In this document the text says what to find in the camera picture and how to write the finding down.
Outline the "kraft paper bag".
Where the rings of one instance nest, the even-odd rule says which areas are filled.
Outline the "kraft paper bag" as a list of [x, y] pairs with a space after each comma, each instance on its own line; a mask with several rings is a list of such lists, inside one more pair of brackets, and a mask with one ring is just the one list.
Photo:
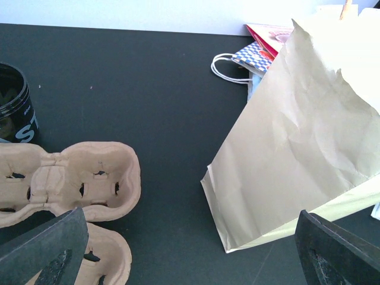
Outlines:
[[201, 182], [228, 253], [379, 202], [379, 10], [293, 26]]

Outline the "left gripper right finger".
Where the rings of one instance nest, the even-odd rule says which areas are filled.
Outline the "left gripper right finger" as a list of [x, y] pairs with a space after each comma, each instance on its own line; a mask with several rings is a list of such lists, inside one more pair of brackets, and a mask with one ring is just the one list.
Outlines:
[[379, 284], [379, 248], [302, 210], [294, 234], [308, 284]]

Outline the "pulp cup carrier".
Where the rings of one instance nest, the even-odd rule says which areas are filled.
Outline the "pulp cup carrier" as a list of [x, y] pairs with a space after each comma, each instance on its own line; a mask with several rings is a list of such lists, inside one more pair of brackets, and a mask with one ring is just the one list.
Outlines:
[[1, 227], [39, 211], [82, 208], [87, 222], [117, 220], [141, 196], [138, 157], [121, 142], [80, 142], [60, 153], [29, 143], [1, 144]]
[[132, 254], [117, 232], [87, 223], [88, 244], [75, 284], [126, 284]]

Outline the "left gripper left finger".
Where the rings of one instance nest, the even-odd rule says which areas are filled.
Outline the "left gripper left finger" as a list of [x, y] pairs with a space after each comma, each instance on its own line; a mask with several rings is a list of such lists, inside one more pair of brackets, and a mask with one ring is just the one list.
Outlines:
[[81, 208], [1, 245], [1, 284], [74, 284], [88, 243]]

